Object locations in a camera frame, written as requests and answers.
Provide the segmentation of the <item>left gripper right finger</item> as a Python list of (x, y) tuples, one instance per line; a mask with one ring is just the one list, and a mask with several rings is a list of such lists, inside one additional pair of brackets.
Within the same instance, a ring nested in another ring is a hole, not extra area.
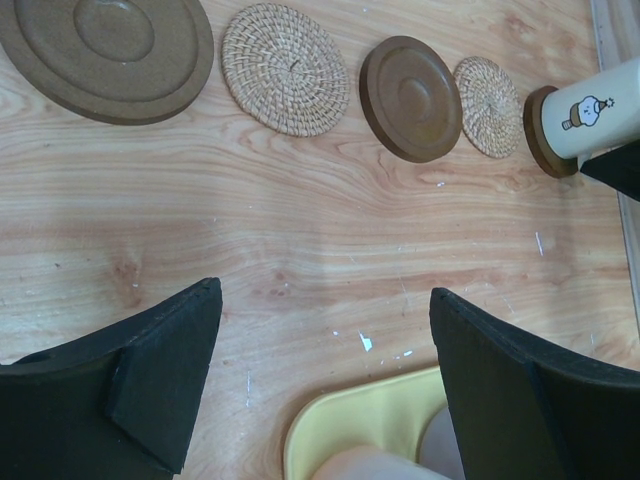
[(430, 327), (468, 479), (636, 479), (639, 374), (485, 312), (445, 288)]

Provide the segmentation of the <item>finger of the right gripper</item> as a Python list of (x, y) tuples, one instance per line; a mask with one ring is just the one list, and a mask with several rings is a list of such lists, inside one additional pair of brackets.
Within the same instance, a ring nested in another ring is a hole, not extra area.
[(587, 160), (580, 171), (635, 201), (639, 200), (638, 147), (620, 147)]

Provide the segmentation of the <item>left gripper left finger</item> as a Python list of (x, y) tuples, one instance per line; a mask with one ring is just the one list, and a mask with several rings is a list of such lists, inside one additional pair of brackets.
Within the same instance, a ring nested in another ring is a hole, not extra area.
[(1, 369), (5, 479), (170, 479), (184, 468), (219, 331), (221, 283)]

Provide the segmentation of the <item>cream plastic cup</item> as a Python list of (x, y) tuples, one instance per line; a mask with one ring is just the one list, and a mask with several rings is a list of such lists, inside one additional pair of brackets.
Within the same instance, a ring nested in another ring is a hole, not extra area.
[(542, 106), (543, 131), (563, 159), (615, 148), (639, 138), (637, 57), (551, 93)]

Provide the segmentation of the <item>woven rattan coaster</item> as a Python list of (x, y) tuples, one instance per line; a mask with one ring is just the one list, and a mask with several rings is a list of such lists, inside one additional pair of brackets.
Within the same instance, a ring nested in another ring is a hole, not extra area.
[(462, 129), (484, 155), (513, 154), (522, 135), (522, 108), (516, 87), (497, 63), (481, 56), (464, 58), (454, 70), (462, 105)]
[(309, 16), (286, 5), (250, 5), (231, 19), (221, 66), (236, 104), (294, 137), (329, 132), (344, 116), (350, 79), (341, 51)]

